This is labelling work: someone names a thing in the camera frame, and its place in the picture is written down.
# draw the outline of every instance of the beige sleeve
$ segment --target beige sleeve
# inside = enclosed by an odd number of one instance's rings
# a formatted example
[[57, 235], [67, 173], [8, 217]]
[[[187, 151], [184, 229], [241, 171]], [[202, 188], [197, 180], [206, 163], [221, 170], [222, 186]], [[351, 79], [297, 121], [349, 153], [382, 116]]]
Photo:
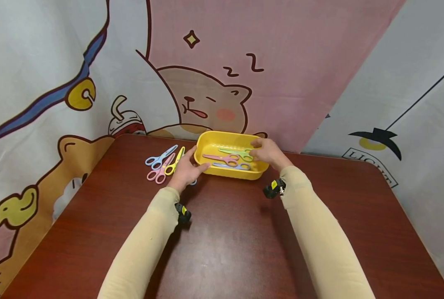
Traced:
[[178, 224], [176, 190], [159, 190], [125, 240], [99, 290], [99, 299], [141, 299], [162, 251]]
[[374, 298], [350, 241], [307, 176], [295, 166], [280, 176], [287, 184], [282, 202], [319, 298]]

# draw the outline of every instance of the pink scissors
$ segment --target pink scissors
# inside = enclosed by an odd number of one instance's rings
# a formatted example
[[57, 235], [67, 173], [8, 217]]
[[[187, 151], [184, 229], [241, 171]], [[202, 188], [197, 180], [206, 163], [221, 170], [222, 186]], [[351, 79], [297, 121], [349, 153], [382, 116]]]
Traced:
[[157, 170], [152, 170], [149, 172], [149, 174], [147, 174], [147, 180], [153, 181], [155, 180], [155, 182], [157, 184], [162, 184], [163, 182], [165, 182], [165, 169], [167, 168], [167, 166], [169, 164], [172, 163], [172, 160], [174, 160], [175, 158], [175, 152], [173, 152], [168, 158], [167, 160], [165, 160], [165, 162], [162, 164], [161, 168], [157, 169]]
[[231, 167], [236, 167], [238, 165], [238, 159], [240, 158], [237, 154], [229, 154], [226, 157], [220, 157], [211, 154], [203, 154], [202, 156], [213, 160], [224, 161], [228, 166]]

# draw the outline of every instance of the sparkle star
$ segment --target sparkle star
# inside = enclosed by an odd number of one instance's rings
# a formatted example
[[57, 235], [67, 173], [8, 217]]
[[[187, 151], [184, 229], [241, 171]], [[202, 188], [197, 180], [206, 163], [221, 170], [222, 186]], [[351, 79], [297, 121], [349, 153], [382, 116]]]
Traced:
[[191, 49], [193, 49], [195, 45], [200, 42], [199, 38], [195, 35], [193, 30], [191, 30], [189, 34], [184, 36], [184, 41], [185, 43], [187, 43], [187, 45], [189, 45]]

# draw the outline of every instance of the cartoon bear tongue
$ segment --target cartoon bear tongue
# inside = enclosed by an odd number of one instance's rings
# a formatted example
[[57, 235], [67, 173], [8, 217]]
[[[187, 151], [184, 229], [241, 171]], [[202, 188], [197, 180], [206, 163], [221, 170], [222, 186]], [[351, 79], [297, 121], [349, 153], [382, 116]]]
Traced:
[[200, 110], [195, 110], [195, 109], [190, 109], [191, 112], [193, 112], [194, 114], [196, 114], [197, 116], [201, 117], [201, 118], [207, 118], [209, 117], [207, 115], [207, 113], [200, 111]]

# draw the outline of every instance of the yellow bin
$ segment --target yellow bin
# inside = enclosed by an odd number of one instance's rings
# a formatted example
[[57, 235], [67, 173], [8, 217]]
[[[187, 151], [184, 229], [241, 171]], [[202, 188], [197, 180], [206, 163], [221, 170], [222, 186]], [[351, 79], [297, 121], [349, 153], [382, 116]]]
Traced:
[[[268, 169], [269, 165], [265, 162], [250, 162], [250, 170], [229, 169], [212, 165], [212, 163], [224, 164], [223, 161], [212, 160], [202, 156], [203, 154], [219, 155], [221, 157], [228, 156], [229, 154], [219, 151], [221, 147], [243, 152], [246, 148], [252, 149], [253, 147], [250, 145], [250, 142], [257, 138], [259, 137], [253, 135], [210, 130], [200, 135], [197, 141], [197, 151], [194, 155], [195, 161], [199, 164], [210, 163], [210, 168], [204, 171], [206, 174], [234, 177], [235, 179], [258, 179], [262, 176], [262, 173]], [[238, 163], [246, 162], [239, 158]]]

